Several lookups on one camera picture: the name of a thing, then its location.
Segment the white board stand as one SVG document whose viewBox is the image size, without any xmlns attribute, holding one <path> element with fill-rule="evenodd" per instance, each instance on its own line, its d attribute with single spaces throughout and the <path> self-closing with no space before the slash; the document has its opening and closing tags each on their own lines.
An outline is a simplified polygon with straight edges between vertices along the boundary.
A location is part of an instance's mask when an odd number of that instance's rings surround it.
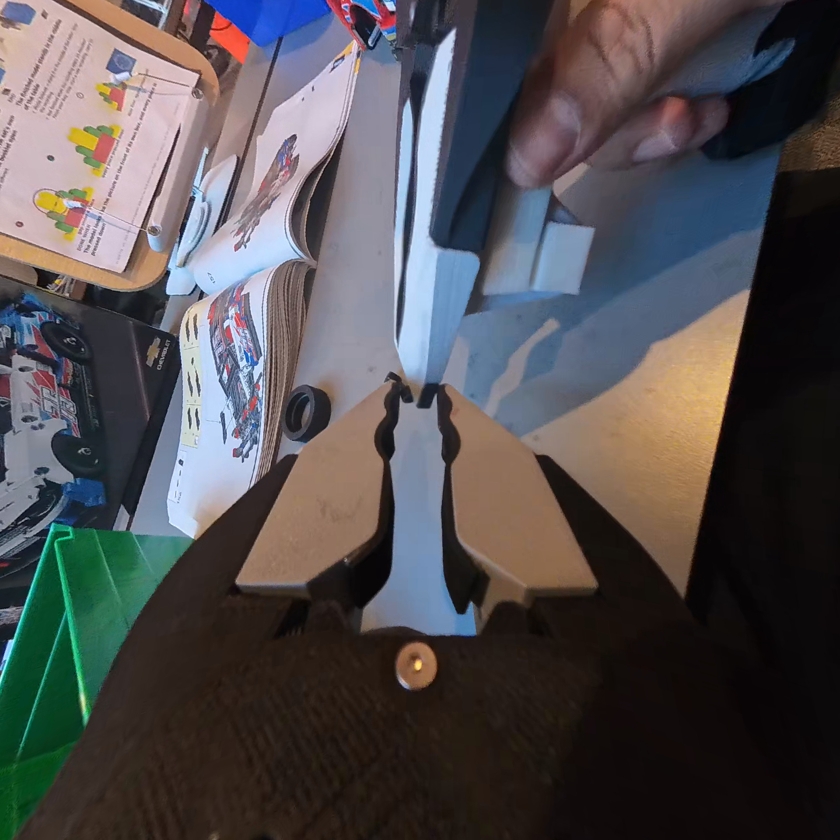
<svg viewBox="0 0 840 840">
<path fill-rule="evenodd" d="M 190 196 L 178 236 L 166 267 L 165 294 L 187 297 L 196 288 L 190 261 L 216 232 L 226 201 L 234 186 L 239 163 L 236 154 L 207 166 L 211 149 L 203 145 L 192 179 Z"/>
</svg>

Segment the printed brick instruction sheet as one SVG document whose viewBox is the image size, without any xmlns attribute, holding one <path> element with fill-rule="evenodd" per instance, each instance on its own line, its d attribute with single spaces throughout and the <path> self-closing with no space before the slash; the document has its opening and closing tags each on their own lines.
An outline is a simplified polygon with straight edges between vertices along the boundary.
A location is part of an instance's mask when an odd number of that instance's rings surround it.
<svg viewBox="0 0 840 840">
<path fill-rule="evenodd" d="M 138 33 L 62 2 L 2 2 L 1 231 L 122 274 L 161 189 L 200 74 Z"/>
</svg>

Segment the black star-printed brick piece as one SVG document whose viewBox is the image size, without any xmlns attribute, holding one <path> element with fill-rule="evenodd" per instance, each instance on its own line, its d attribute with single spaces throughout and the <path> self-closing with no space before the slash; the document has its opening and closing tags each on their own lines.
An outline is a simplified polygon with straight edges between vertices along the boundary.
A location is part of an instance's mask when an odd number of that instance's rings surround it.
<svg viewBox="0 0 840 840">
<path fill-rule="evenodd" d="M 418 395 L 415 395 L 410 385 L 405 383 L 403 378 L 393 371 L 389 371 L 386 375 L 385 383 L 393 384 L 396 387 L 397 394 L 402 403 L 416 404 L 422 410 L 432 406 L 440 387 L 439 384 L 425 384 L 418 392 Z"/>
</svg>

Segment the black toy car box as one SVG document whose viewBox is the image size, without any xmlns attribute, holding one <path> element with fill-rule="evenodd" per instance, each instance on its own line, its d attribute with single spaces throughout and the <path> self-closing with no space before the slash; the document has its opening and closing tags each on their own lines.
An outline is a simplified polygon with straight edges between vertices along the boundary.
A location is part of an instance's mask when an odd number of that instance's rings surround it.
<svg viewBox="0 0 840 840">
<path fill-rule="evenodd" d="M 2 279 L 3 578 L 55 524 L 120 529 L 135 513 L 179 370 L 168 332 Z"/>
</svg>

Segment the red white toy race car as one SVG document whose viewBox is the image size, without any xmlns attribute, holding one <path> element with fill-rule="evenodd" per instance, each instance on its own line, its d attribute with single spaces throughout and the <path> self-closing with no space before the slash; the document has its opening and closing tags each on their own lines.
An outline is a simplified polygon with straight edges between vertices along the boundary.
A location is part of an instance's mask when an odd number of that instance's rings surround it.
<svg viewBox="0 0 840 840">
<path fill-rule="evenodd" d="M 326 1 L 329 10 L 364 50 L 374 49 L 381 40 L 396 45 L 396 2 Z"/>
</svg>

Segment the task sheet on stand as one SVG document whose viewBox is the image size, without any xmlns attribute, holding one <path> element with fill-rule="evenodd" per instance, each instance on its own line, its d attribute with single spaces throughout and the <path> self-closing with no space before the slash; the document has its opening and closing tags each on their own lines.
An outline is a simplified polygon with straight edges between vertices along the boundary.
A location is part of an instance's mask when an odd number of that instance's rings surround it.
<svg viewBox="0 0 840 840">
<path fill-rule="evenodd" d="M 121 33 L 138 33 L 141 41 L 150 46 L 155 43 L 176 63 L 195 69 L 200 74 L 195 91 L 198 103 L 190 105 L 175 149 L 164 173 L 161 189 L 156 195 L 147 218 L 148 233 L 140 239 L 140 246 L 133 252 L 129 267 L 122 274 L 99 269 L 88 269 L 71 259 L 56 258 L 44 251 L 12 243 L 6 251 L 2 242 L 2 257 L 28 264 L 34 268 L 69 275 L 88 283 L 116 291 L 138 291 L 152 286 L 164 274 L 172 247 L 179 234 L 190 196 L 197 159 L 205 144 L 209 116 L 218 98 L 218 82 L 208 60 L 184 40 L 162 28 L 149 24 L 112 2 L 62 2 L 82 7 L 93 13 L 97 20 L 109 20 L 103 12 L 104 3 L 119 9 L 113 23 Z"/>
</svg>

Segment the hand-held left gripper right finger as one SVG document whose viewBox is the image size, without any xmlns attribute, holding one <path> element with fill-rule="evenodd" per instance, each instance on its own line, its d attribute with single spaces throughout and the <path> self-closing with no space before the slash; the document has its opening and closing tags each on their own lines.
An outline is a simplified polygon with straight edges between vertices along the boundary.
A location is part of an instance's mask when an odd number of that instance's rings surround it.
<svg viewBox="0 0 840 840">
<path fill-rule="evenodd" d="M 444 580 L 458 614 L 588 596 L 595 575 L 538 457 L 452 385 L 437 390 Z"/>
</svg>

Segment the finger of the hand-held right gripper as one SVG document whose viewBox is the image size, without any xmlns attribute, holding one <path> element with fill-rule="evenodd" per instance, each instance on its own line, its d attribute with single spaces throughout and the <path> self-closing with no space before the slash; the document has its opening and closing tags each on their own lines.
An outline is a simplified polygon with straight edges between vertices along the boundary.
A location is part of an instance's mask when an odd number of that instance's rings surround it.
<svg viewBox="0 0 840 840">
<path fill-rule="evenodd" d="M 403 342 L 405 321 L 406 271 L 413 236 L 417 185 L 417 106 L 406 98 L 400 113 L 395 178 L 394 217 L 394 344 L 406 382 L 420 382 L 411 342 Z"/>
<path fill-rule="evenodd" d="M 402 58 L 402 105 L 416 104 L 416 201 L 402 341 L 421 377 L 443 381 L 472 312 L 577 295 L 594 239 L 550 187 L 522 190 L 502 173 L 532 37 L 415 29 Z"/>
</svg>

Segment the blue plastic bin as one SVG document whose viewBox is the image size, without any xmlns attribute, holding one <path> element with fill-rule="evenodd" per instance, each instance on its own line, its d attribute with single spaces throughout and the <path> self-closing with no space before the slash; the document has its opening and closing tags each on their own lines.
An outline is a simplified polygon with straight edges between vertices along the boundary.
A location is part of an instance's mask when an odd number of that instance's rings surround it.
<svg viewBox="0 0 840 840">
<path fill-rule="evenodd" d="M 324 1 L 205 1 L 258 46 L 332 15 Z"/>
</svg>

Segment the person's right hand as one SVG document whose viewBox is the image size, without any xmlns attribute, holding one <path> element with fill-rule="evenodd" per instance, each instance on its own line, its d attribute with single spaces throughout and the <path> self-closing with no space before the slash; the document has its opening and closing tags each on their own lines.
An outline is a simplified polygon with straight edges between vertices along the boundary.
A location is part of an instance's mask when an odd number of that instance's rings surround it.
<svg viewBox="0 0 840 840">
<path fill-rule="evenodd" d="M 521 188 L 575 166 L 623 168 L 694 151 L 721 131 L 720 97 L 654 101 L 677 70 L 733 21 L 780 2 L 590 2 L 558 30 L 523 83 L 511 122 L 507 175 Z"/>
</svg>

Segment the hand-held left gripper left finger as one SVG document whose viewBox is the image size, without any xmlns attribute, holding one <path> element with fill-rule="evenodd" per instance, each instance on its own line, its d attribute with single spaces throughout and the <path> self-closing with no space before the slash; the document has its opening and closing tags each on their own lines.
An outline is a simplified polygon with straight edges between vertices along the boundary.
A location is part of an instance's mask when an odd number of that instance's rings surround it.
<svg viewBox="0 0 840 840">
<path fill-rule="evenodd" d="M 298 452 L 238 573 L 250 594 L 371 601 L 392 569 L 397 374 Z"/>
</svg>

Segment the person's black pants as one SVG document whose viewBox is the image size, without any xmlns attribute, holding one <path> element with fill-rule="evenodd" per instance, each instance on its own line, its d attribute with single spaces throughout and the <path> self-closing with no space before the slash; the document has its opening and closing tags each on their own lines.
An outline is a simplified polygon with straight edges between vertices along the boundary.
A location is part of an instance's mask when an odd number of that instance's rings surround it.
<svg viewBox="0 0 840 840">
<path fill-rule="evenodd" d="M 802 838 L 838 838 L 839 173 L 776 176 L 686 592 L 751 664 Z"/>
</svg>

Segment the open toy instruction booklet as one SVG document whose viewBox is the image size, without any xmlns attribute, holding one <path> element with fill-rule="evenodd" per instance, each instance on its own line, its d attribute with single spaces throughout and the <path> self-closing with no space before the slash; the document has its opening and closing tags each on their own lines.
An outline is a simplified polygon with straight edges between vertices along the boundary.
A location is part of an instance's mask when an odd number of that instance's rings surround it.
<svg viewBox="0 0 840 840">
<path fill-rule="evenodd" d="M 180 328 L 182 427 L 170 524 L 198 538 L 275 464 L 317 266 L 306 226 L 339 146 L 361 47 L 352 43 L 271 114 L 245 202 L 176 275 L 205 292 Z"/>
</svg>

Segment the green plastic bin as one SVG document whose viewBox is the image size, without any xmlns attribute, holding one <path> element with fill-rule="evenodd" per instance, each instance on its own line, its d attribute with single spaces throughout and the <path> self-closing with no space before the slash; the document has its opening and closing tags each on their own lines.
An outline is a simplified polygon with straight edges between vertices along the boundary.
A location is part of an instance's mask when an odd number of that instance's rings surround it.
<svg viewBox="0 0 840 840">
<path fill-rule="evenodd" d="M 1 838 L 13 838 L 86 727 L 113 660 L 188 537 L 49 530 L 3 659 Z"/>
</svg>

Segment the black toy tire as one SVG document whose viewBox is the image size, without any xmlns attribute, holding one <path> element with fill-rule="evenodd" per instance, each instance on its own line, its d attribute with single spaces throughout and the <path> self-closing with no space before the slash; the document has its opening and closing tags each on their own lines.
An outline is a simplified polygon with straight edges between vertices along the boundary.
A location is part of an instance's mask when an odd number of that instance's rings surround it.
<svg viewBox="0 0 840 840">
<path fill-rule="evenodd" d="M 331 410 L 329 395 L 323 389 L 300 385 L 291 391 L 283 409 L 283 434 L 291 441 L 306 444 L 328 427 Z"/>
</svg>

